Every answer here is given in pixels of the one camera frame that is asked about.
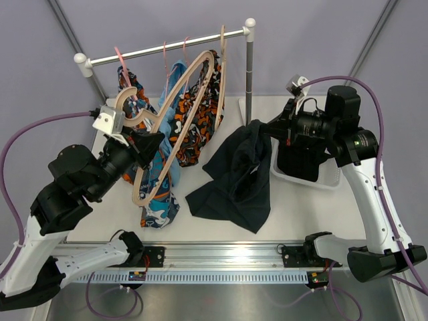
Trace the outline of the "beige hanger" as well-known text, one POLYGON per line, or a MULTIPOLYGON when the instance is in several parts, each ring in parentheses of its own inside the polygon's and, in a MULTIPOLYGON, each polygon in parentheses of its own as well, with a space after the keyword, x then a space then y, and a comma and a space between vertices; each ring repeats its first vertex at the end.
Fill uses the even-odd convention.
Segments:
POLYGON ((196 90, 196 101, 202 101, 204 90, 207 89, 209 83, 209 77, 213 75, 215 69, 215 56, 210 50, 202 51, 191 64, 178 61, 171 69, 167 70, 167 80, 157 109, 150 104, 149 99, 145 96, 144 88, 138 82, 136 75, 125 64, 118 68, 119 87, 114 109, 125 112, 124 127, 143 134, 147 132, 161 133, 165 136, 156 149, 157 152, 163 152, 167 156, 166 164, 161 167, 159 173, 153 176, 150 181, 144 182, 143 180, 147 178, 149 170, 138 165, 136 176, 133 179, 128 174, 124 175, 124 179, 133 184, 132 202, 139 207, 148 205, 157 195, 159 197, 166 195, 165 192, 160 191, 160 188, 162 181, 168 175, 172 175, 173 184, 179 182, 179 166, 175 157, 180 144, 185 139, 185 133, 190 127, 190 122, 179 121, 179 136, 175 146, 169 142, 171 125, 175 122, 177 103, 188 85, 189 78, 200 64, 203 64, 202 88, 196 90))
POLYGON ((227 58, 226 58, 226 49, 227 49, 227 40, 225 39, 225 26, 221 26, 220 32, 220 47, 221 47, 221 78, 219 83, 219 100, 217 105, 217 114, 215 119, 215 131, 220 126, 221 116, 223 112, 224 102, 225 102, 225 85, 226 85, 226 70, 227 70, 227 58))

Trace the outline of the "orange black camouflage shorts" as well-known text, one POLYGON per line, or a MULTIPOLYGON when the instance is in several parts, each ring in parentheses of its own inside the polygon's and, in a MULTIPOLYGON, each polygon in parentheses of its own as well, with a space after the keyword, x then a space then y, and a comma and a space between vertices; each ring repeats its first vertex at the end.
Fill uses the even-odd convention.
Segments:
MULTIPOLYGON (((214 68, 211 79, 209 80, 189 129, 180 145, 180 149, 176 153, 176 158, 181 167, 196 165, 199 162, 201 150, 215 134, 215 119, 221 78, 221 60, 214 49, 211 50, 211 53, 214 57, 214 68)), ((169 138, 172 146, 176 144, 183 126, 187 121, 207 70, 208 62, 205 61, 197 82, 191 87, 185 86, 185 91, 180 95, 172 125, 172 133, 169 138)))

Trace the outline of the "dark navy shorts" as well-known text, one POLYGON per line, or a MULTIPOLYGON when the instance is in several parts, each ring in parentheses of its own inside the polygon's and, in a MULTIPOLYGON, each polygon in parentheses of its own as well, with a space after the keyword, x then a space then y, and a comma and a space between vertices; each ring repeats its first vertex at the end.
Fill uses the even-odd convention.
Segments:
POLYGON ((185 197, 192 216, 230 221, 252 233, 261 229, 271 211, 272 156, 262 126, 260 120, 240 126, 203 165, 211 181, 185 197))

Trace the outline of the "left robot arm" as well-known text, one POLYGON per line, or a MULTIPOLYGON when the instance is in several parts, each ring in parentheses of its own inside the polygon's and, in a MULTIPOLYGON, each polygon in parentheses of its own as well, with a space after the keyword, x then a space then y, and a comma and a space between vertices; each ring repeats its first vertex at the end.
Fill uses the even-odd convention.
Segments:
POLYGON ((147 167, 164 135, 129 130, 127 143, 109 138, 96 158, 81 144, 63 149, 50 162, 53 181, 30 207, 23 245, 11 269, 1 280, 1 310, 19 310, 44 304, 68 284, 90 272, 110 266, 134 267, 143 261, 144 246, 133 232, 68 257, 52 252, 133 165, 147 167))

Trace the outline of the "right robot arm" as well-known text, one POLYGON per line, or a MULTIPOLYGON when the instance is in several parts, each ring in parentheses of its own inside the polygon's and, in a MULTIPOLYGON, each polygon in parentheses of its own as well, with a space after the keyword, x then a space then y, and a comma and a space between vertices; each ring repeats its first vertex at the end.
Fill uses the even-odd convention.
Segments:
POLYGON ((302 101, 290 98, 262 130, 278 140, 278 168, 289 177, 314 182, 320 165, 335 160, 356 200, 365 239, 357 243, 331 232, 314 233, 305 238, 302 255, 310 265, 336 261, 358 281, 368 282, 408 270, 425 261, 427 252, 400 222, 378 159, 379 143, 359 125, 359 108, 354 88, 332 86, 323 110, 307 112, 302 101))

